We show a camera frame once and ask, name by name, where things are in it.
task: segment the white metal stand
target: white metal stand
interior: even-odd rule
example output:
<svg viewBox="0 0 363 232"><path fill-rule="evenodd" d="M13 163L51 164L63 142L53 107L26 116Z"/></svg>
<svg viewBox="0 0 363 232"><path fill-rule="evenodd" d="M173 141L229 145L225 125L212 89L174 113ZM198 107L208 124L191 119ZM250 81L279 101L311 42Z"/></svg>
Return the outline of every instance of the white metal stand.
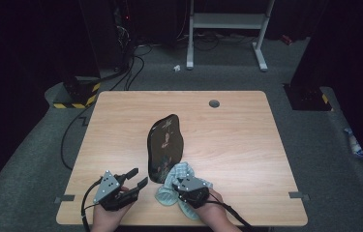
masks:
<svg viewBox="0 0 363 232"><path fill-rule="evenodd" d="M268 26L272 8L275 0L269 0L265 14L211 14L211 13L194 13L194 0L191 0L190 10L190 30L187 50L187 69L194 68L194 28L230 28L230 29L258 29L259 35L257 41L253 43L259 68L261 71L268 70L265 60L263 59L260 47L263 37Z"/></svg>

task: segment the cloth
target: cloth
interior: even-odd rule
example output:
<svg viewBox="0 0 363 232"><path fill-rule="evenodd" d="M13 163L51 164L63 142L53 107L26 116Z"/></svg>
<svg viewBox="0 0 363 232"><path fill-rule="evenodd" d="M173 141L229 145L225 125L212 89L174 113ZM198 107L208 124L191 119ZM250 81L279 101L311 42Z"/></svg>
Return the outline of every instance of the cloth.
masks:
<svg viewBox="0 0 363 232"><path fill-rule="evenodd" d="M187 162L175 164L168 172L164 184L158 188L155 197L158 202L165 206L170 206L178 202L178 205L185 216L190 219L199 219L199 216L193 211L190 205L178 198L178 192L172 187L172 184L177 186L180 185L178 178L185 178L187 177L187 174L189 174L189 176L195 176L193 168ZM205 182L209 188L212 188L212 183L202 179L200 180Z"/></svg>

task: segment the towel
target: towel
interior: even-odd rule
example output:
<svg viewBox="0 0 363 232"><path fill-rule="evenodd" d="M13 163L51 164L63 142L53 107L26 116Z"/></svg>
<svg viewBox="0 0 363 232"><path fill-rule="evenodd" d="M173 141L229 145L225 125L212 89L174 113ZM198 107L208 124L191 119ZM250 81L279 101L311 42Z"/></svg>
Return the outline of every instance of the towel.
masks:
<svg viewBox="0 0 363 232"><path fill-rule="evenodd" d="M180 185L178 178L185 178L187 177L187 174L189 174L189 176L195 176L193 168L187 162L175 164L168 172L164 184L158 188L155 197L161 204L165 206L170 206L178 202L178 205L185 216L190 219L199 219L199 216L196 214L196 212L193 211L191 206L178 198L178 192L175 191L172 187L172 184L177 186ZM202 179L200 180L205 182L209 188L212 188L212 183Z"/></svg>

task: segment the black stand base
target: black stand base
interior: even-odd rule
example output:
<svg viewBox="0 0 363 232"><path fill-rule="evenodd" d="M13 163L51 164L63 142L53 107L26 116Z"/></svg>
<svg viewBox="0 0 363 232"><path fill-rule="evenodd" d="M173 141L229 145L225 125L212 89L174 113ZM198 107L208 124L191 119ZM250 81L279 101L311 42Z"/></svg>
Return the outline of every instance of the black stand base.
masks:
<svg viewBox="0 0 363 232"><path fill-rule="evenodd" d="M64 84L53 101L55 108L86 108L96 99L100 83L80 82L75 88Z"/></svg>
<svg viewBox="0 0 363 232"><path fill-rule="evenodd" d="M293 110L330 111L332 106L319 88L284 85Z"/></svg>

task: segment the person's right hand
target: person's right hand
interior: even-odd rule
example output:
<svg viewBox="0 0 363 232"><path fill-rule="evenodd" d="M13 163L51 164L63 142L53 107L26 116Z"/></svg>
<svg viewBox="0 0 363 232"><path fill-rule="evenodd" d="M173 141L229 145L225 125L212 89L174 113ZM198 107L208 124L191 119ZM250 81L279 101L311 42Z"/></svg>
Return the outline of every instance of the person's right hand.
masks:
<svg viewBox="0 0 363 232"><path fill-rule="evenodd" d="M224 203L223 197L212 188L209 189L209 193L209 201L217 201L218 199L220 202ZM199 215L199 218L202 220L202 222L208 225L215 232L241 231L238 229L238 227L229 221L227 218L226 209L221 205L205 203L203 206L194 209L194 211L197 213L197 215Z"/></svg>

